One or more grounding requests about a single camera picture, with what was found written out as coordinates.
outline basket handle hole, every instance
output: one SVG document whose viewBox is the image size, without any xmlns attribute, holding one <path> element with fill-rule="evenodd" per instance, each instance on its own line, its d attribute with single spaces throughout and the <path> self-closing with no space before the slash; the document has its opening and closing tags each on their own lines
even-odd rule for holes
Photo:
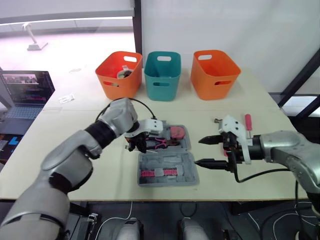
<svg viewBox="0 0 320 240">
<path fill-rule="evenodd" d="M 198 56 L 198 60 L 209 60 L 212 59 L 212 55 L 200 55 Z"/>
<path fill-rule="evenodd" d="M 170 56 L 158 56 L 156 59 L 158 61 L 165 61 L 165 62 L 170 62 L 171 61 L 171 57 Z"/>
<path fill-rule="evenodd" d="M 107 85 L 107 86 L 112 86 L 112 87 L 119 87 L 118 84 L 116 84 L 114 82 L 109 82 L 109 81 L 103 81 L 103 84 Z"/>
<path fill-rule="evenodd" d="M 169 87 L 169 83 L 168 82 L 154 82 L 153 86 L 157 86 L 157 87 Z"/>
<path fill-rule="evenodd" d="M 230 83 L 231 83 L 231 81 L 217 81 L 217 82 L 215 82 L 214 85 L 226 85 L 226 84 L 230 84 Z"/>
<path fill-rule="evenodd" d="M 125 60 L 126 62 L 133 62 L 133 63 L 137 62 L 137 58 L 134 56 L 124 56 L 123 60 Z"/>
</svg>

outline orange basket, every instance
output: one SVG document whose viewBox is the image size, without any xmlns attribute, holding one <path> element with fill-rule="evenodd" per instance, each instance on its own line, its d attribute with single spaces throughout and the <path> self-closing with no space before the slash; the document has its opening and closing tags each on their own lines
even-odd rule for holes
<svg viewBox="0 0 320 240">
<path fill-rule="evenodd" d="M 126 66 L 132 73 L 125 78 L 117 74 Z M 142 82 L 142 55 L 135 52 L 116 51 L 95 70 L 105 95 L 111 99 L 133 98 Z"/>
<path fill-rule="evenodd" d="M 217 100 L 227 96 L 240 73 L 225 52 L 202 50 L 193 55 L 190 79 L 199 98 Z"/>
</svg>

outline screwdriver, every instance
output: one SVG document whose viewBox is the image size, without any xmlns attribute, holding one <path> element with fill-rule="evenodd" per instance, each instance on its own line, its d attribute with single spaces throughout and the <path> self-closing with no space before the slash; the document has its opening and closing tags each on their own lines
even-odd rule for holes
<svg viewBox="0 0 320 240">
<path fill-rule="evenodd" d="M 252 131 L 251 115 L 250 114 L 244 115 L 244 120 L 245 120 L 245 128 L 249 133 L 249 138 L 251 139 L 251 131 Z"/>
</svg>

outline teal basket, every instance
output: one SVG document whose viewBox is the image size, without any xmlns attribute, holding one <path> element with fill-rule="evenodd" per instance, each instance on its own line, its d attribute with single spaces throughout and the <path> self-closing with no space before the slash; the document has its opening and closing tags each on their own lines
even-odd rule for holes
<svg viewBox="0 0 320 240">
<path fill-rule="evenodd" d="M 144 75 L 146 93 L 154 101 L 175 99 L 181 74 L 180 54 L 173 51 L 150 52 Z"/>
</svg>

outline laptop keyboard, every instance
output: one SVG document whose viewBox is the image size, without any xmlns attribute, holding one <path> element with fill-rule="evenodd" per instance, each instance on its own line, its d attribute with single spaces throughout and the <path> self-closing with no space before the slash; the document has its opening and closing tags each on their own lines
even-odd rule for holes
<svg viewBox="0 0 320 240">
<path fill-rule="evenodd" d="M 35 119 L 41 112 L 42 107 L 15 106 L 5 115 L 6 119 Z"/>
</svg>

